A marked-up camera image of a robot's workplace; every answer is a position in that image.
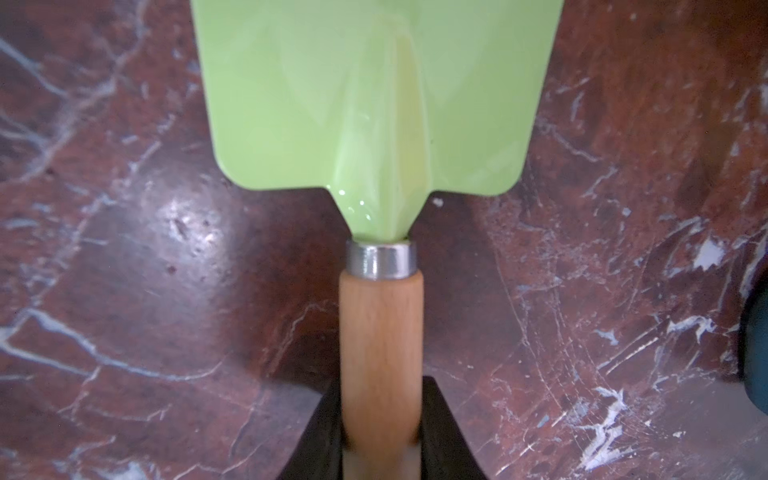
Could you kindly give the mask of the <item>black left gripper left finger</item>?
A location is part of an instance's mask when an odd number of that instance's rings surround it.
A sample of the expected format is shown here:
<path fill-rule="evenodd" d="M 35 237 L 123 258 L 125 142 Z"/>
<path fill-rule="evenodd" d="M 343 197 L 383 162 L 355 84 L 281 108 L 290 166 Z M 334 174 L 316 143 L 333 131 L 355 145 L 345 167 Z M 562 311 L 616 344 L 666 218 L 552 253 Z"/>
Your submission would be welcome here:
<path fill-rule="evenodd" d="M 342 479 L 343 442 L 340 382 L 335 380 L 320 399 L 295 450 L 277 478 Z"/>

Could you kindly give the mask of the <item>dark teal storage box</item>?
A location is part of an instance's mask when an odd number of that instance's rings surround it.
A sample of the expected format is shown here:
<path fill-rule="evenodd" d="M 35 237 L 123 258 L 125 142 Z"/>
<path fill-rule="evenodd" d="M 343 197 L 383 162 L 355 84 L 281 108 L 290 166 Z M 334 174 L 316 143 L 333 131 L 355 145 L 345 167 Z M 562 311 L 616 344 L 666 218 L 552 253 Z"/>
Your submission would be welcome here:
<path fill-rule="evenodd" d="M 745 309 L 743 380 L 750 401 L 767 414 L 767 285 L 756 287 Z"/>

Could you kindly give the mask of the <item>green shovel wooden handle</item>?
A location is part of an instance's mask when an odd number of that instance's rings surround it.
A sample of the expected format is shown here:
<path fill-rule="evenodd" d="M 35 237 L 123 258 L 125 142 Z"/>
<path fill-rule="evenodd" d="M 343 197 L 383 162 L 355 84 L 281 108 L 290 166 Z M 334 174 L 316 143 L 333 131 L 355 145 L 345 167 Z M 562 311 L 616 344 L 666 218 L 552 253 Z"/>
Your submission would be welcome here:
<path fill-rule="evenodd" d="M 254 191 L 322 188 L 339 278 L 342 479 L 422 479 L 424 277 L 436 191 L 519 179 L 559 1 L 195 1 L 215 159 Z"/>

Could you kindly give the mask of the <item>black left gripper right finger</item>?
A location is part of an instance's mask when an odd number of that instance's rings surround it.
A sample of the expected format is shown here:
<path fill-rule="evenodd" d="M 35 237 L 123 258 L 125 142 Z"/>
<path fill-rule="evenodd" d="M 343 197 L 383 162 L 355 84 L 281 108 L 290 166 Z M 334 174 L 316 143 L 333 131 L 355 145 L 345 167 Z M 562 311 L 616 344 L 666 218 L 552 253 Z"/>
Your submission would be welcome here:
<path fill-rule="evenodd" d="M 420 443 L 422 479 L 487 479 L 431 376 L 423 377 Z"/>

